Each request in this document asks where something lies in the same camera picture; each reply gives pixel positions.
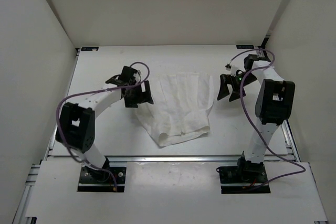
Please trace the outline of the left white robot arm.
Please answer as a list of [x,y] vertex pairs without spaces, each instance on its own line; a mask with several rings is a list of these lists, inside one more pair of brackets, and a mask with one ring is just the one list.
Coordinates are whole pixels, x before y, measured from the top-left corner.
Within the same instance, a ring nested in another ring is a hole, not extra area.
[[142,77],[133,65],[105,81],[102,88],[75,93],[62,99],[56,108],[55,139],[77,162],[92,169],[98,182],[110,176],[107,158],[95,146],[96,119],[114,103],[124,101],[126,108],[153,103],[148,76]]

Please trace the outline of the white pleated skirt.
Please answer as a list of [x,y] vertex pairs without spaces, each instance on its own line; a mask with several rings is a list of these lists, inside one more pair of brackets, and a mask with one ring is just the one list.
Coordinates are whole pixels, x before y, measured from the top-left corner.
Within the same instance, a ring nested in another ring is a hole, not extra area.
[[159,147],[193,140],[210,131],[214,103],[211,75],[203,72],[163,74],[150,80],[153,104],[139,105],[135,114]]

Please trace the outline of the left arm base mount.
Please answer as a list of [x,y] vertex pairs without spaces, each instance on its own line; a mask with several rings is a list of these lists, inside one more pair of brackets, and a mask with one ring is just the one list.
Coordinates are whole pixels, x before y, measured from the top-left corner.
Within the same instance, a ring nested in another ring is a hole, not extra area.
[[109,173],[82,165],[77,191],[90,193],[123,193],[125,190],[127,168],[123,166],[110,166],[109,168],[116,179],[116,187]]

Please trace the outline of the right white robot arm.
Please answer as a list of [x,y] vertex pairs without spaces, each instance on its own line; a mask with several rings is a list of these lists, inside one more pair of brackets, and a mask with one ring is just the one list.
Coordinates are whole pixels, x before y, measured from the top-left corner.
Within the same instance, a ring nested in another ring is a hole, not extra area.
[[243,151],[245,164],[236,168],[236,177],[247,182],[255,175],[250,165],[263,163],[265,152],[273,134],[283,122],[289,119],[292,111],[295,84],[282,78],[265,57],[249,54],[244,59],[244,70],[226,65],[229,74],[220,75],[220,88],[217,100],[228,97],[230,102],[240,100],[246,95],[244,87],[258,81],[260,90],[255,104],[254,133],[249,145]]

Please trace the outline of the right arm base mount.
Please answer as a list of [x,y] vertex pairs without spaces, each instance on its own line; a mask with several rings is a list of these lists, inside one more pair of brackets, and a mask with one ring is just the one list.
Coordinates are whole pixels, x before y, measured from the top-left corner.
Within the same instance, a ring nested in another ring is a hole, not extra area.
[[221,194],[269,194],[270,187],[263,162],[252,163],[241,156],[236,166],[220,166]]

